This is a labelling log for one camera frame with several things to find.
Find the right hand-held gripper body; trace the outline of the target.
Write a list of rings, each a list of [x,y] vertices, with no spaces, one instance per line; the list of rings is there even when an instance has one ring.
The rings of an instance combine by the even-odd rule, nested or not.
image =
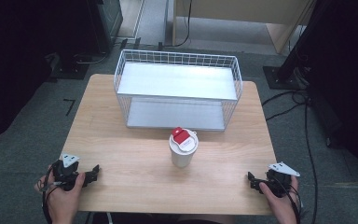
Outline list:
[[[282,161],[268,166],[268,187],[275,196],[281,198],[290,190],[292,183],[291,176],[300,177],[300,172]]]

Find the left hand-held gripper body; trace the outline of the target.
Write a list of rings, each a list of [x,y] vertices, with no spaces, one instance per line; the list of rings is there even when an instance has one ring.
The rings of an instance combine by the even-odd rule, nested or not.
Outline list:
[[[65,191],[71,190],[76,183],[78,176],[78,156],[62,153],[62,158],[53,165],[53,184]]]

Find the white cup with red lid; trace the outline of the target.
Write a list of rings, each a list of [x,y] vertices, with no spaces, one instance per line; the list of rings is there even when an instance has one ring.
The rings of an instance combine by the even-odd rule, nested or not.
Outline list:
[[[169,138],[172,163],[179,167],[187,167],[199,146],[197,133],[186,128],[176,127]]]

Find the white wire shelf rack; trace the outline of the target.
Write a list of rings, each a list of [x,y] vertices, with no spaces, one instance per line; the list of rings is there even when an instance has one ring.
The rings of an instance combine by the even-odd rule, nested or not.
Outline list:
[[[124,49],[114,90],[127,127],[222,132],[242,94],[236,57]]]

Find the person's right hand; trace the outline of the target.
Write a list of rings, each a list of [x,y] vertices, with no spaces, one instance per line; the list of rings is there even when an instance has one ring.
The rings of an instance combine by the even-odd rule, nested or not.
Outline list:
[[[259,186],[265,195],[272,214],[276,217],[280,224],[297,224],[296,211],[300,206],[299,200],[296,196],[298,190],[298,181],[295,176],[291,176],[291,190],[289,195],[281,198],[276,197],[265,183],[260,183]]]

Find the person's left hand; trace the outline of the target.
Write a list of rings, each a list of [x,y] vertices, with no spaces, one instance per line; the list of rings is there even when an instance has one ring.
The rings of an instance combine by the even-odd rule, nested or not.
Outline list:
[[[79,206],[79,197],[85,180],[85,174],[77,176],[75,186],[65,191],[51,186],[54,181],[52,176],[44,175],[34,185],[34,189],[42,194],[42,204],[48,209],[51,224],[72,224]]]

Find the black stand base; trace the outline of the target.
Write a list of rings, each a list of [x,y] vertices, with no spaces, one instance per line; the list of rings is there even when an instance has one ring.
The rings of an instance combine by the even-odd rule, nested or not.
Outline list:
[[[82,80],[89,66],[86,63],[78,63],[74,57],[61,57],[56,54],[57,62],[53,65],[51,78]]]

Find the black metal stand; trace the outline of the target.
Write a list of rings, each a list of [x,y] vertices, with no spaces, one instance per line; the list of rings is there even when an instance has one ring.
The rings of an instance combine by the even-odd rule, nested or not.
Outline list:
[[[268,86],[273,90],[298,91],[301,89],[296,78],[295,70],[301,65],[301,63],[304,63],[309,58],[309,56],[305,54],[305,48],[312,31],[317,25],[317,21],[321,18],[323,0],[311,0],[310,6],[312,13],[310,15],[309,24],[300,35],[282,66],[263,67]]]

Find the dark cabinet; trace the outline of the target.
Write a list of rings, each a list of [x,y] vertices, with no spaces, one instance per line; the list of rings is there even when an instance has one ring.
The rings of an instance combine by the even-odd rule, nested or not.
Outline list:
[[[123,22],[119,0],[87,0],[91,30],[98,53],[109,53]]]

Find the light wooden desk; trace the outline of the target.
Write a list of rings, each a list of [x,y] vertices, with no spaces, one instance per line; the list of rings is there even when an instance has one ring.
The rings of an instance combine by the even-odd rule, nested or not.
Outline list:
[[[307,25],[316,0],[173,0],[172,42],[177,17],[265,23],[277,53],[298,25]]]

